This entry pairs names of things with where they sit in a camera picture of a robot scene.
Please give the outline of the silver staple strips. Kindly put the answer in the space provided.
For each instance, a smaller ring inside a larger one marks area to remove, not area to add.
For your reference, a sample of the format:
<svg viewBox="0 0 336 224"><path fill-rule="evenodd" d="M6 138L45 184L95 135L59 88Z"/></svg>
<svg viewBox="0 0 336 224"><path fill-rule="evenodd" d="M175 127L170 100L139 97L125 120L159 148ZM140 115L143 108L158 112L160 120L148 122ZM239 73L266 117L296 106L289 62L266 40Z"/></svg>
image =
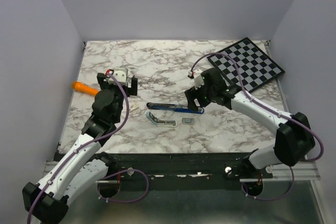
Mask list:
<svg viewBox="0 0 336 224"><path fill-rule="evenodd" d="M182 118L182 124L184 125L194 125L195 120L193 118Z"/></svg>

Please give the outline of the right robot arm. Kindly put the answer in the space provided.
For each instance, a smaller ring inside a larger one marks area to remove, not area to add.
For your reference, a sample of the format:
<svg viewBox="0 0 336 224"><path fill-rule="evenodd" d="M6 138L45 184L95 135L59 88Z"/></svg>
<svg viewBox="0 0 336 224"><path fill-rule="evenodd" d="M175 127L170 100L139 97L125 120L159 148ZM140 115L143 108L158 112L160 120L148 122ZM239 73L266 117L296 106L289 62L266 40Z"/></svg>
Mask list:
<svg viewBox="0 0 336 224"><path fill-rule="evenodd" d="M253 119L275 136L275 143L256 149L245 156L234 169L239 176L255 177L260 170L271 165L294 166L315 147L308 118L298 112L290 114L256 99L244 88L227 85L215 68L194 78L194 84L185 92L187 107L197 111L216 103Z"/></svg>

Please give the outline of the white staple box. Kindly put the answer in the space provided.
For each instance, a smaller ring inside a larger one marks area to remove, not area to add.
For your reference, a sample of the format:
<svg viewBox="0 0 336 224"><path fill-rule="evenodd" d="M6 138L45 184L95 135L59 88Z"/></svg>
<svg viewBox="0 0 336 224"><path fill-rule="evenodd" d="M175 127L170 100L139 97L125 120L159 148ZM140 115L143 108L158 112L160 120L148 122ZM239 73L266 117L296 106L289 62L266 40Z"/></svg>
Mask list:
<svg viewBox="0 0 336 224"><path fill-rule="evenodd" d="M136 111L139 109L139 105L137 103L132 103L130 105L130 112Z"/></svg>

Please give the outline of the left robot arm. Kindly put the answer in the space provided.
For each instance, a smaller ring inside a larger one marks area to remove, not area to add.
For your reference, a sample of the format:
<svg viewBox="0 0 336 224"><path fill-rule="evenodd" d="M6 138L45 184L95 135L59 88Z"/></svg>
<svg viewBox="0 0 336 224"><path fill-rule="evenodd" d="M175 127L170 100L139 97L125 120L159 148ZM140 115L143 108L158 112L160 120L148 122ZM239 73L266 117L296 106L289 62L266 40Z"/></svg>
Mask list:
<svg viewBox="0 0 336 224"><path fill-rule="evenodd" d="M82 170L111 136L126 124L130 114L129 97L138 94L138 79L128 79L124 68L98 73L100 91L94 97L92 113L73 146L57 165L37 183L27 183L23 190L27 223L36 218L41 223L60 223L68 212L76 192L101 177L112 179L115 164L98 161L93 178L83 178Z"/></svg>

